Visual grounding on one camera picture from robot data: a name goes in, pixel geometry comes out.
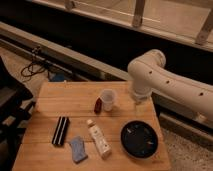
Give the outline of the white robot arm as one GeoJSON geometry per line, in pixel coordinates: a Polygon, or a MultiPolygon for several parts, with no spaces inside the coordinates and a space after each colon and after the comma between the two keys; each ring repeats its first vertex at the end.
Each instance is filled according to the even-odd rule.
{"type": "Polygon", "coordinates": [[[157,49],[128,64],[133,99],[150,97],[155,89],[213,120],[213,86],[169,72],[164,69],[165,64],[165,55],[157,49]]]}

